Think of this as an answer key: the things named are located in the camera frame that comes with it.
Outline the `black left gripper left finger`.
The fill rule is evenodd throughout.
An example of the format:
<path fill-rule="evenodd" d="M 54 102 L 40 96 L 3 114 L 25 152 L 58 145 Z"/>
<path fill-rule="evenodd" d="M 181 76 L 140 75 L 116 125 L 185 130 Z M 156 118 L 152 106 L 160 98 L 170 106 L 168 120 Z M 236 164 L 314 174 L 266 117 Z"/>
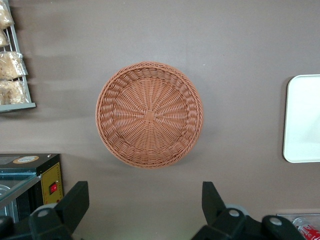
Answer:
<path fill-rule="evenodd" d="M 33 240 L 71 240 L 90 205 L 89 184 L 77 182 L 54 207 L 39 208 L 29 217 Z"/>

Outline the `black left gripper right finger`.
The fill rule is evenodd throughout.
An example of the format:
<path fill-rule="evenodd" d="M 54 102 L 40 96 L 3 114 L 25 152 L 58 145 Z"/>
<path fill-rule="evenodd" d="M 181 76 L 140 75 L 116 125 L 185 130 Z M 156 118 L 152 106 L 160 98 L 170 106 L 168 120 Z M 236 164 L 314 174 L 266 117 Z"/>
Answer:
<path fill-rule="evenodd" d="M 247 232 L 247 216 L 236 207 L 227 207 L 210 181 L 202 183 L 202 211 L 206 224 L 193 240 L 252 240 Z"/>

